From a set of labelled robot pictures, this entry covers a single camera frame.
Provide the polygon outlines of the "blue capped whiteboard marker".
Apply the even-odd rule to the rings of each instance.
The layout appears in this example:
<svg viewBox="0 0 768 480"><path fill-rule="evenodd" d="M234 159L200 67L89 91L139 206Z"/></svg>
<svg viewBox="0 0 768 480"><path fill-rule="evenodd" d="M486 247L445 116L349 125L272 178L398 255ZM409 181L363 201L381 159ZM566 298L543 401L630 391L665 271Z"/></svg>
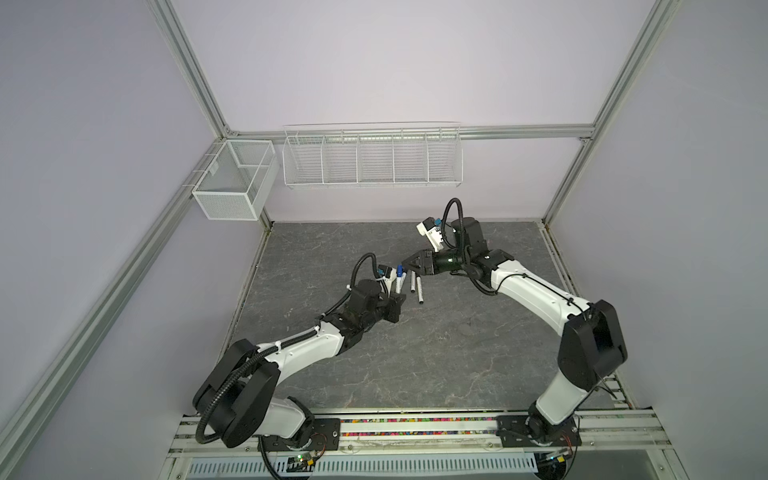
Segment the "blue capped whiteboard marker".
<svg viewBox="0 0 768 480"><path fill-rule="evenodd" d="M402 287L403 287L403 283L406 275L407 275L407 271L404 276L398 277L397 269L396 269L396 280L395 280L395 289L394 289L396 294L400 294L402 292Z"/></svg>

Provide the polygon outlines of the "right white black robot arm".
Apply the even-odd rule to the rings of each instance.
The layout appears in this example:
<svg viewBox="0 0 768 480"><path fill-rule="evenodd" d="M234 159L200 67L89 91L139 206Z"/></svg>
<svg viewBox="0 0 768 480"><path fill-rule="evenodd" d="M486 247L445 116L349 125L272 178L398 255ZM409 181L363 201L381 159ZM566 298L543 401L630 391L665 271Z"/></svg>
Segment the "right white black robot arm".
<svg viewBox="0 0 768 480"><path fill-rule="evenodd" d="M628 359L616 309L605 300L575 296L532 273L511 254L489 249L473 218L446 226L429 217L417 224L417 231L430 246L404 261L415 277L463 276L484 295L515 300L560 337L558 371L518 433L545 444L571 431L577 408Z"/></svg>

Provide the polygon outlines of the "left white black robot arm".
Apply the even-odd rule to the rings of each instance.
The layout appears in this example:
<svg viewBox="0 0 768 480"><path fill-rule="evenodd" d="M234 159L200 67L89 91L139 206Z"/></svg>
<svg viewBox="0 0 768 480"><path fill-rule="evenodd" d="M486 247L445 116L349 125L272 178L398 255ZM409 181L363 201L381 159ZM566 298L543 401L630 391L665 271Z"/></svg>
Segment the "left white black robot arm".
<svg viewBox="0 0 768 480"><path fill-rule="evenodd" d="M364 279L305 331L262 344L232 343L193 397L200 415L195 441L234 448L257 435L278 437L292 449L308 446L316 433L314 414L294 397L276 397L277 387L350 350L378 322L398 322L405 300L382 281Z"/></svg>

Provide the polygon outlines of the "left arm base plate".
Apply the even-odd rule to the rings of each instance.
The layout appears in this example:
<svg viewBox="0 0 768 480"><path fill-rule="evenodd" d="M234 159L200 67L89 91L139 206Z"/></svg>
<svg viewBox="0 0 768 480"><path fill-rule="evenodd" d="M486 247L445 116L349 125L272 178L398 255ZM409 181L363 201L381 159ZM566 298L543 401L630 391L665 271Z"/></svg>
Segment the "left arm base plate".
<svg viewBox="0 0 768 480"><path fill-rule="evenodd" d="M288 439L279 436L264 438L267 452L336 451L341 440L340 418L316 418Z"/></svg>

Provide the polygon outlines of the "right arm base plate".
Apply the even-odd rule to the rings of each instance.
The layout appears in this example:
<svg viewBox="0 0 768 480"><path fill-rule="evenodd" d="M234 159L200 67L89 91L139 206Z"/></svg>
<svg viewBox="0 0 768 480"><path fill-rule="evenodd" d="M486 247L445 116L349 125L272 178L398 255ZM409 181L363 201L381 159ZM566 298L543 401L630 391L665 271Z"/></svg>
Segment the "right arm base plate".
<svg viewBox="0 0 768 480"><path fill-rule="evenodd" d="M575 418L568 417L553 425L538 415L500 415L496 418L496 435L502 446L512 447L577 447L582 444Z"/></svg>

